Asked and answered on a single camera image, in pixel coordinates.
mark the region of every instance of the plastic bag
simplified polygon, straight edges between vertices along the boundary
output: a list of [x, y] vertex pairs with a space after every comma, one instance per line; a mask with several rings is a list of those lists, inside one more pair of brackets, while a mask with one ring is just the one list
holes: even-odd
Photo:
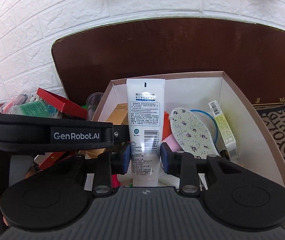
[[33, 96], [27, 90], [21, 92], [18, 96], [12, 98], [0, 107], [0, 114], [8, 114], [13, 106], [20, 106], [29, 103]]

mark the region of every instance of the cardboard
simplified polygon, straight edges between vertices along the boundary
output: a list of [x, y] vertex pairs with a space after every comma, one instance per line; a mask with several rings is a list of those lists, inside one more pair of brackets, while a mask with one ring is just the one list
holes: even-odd
[[[106, 122], [112, 122], [113, 124], [125, 124], [128, 125], [128, 106], [127, 103], [118, 104], [106, 120]], [[103, 153], [106, 149], [87, 150], [86, 154], [90, 158], [97, 158], [98, 155]]]
[[[140, 78], [166, 79], [165, 110], [168, 113], [177, 107], [211, 113], [208, 103], [216, 100], [237, 141], [238, 164], [285, 187], [285, 161], [275, 141], [256, 110], [225, 72], [175, 73]], [[113, 110], [118, 104], [125, 103], [126, 79], [112, 80], [93, 121], [110, 122]]]

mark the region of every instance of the red box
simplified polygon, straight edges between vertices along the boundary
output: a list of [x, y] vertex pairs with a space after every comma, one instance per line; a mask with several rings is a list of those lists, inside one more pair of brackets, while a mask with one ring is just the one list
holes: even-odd
[[51, 153], [40, 165], [41, 170], [51, 167], [65, 152], [53, 152]]
[[38, 88], [37, 95], [46, 101], [46, 103], [58, 109], [60, 112], [87, 119], [86, 109], [80, 107], [79, 105], [71, 102], [64, 97], [56, 95], [42, 88]]

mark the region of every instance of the barcode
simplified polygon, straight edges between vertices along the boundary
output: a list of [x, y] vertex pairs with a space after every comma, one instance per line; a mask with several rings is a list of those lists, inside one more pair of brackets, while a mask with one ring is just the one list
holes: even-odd
[[145, 141], [145, 154], [158, 154], [158, 131], [150, 131], [145, 130], [144, 133], [144, 141]]
[[229, 152], [230, 157], [233, 157], [237, 154], [236, 149], [233, 149]]
[[214, 114], [214, 115], [220, 114], [220, 112], [219, 112], [219, 110], [218, 110], [218, 108], [217, 108], [215, 102], [210, 103], [210, 106], [212, 107], [212, 110], [213, 110], [213, 114]]

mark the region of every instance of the white brick wall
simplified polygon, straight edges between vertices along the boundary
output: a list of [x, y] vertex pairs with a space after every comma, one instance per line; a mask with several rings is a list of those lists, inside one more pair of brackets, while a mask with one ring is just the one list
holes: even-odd
[[0, 0], [0, 102], [38, 87], [65, 95], [50, 51], [60, 37], [110, 23], [174, 16], [285, 30], [285, 0]]

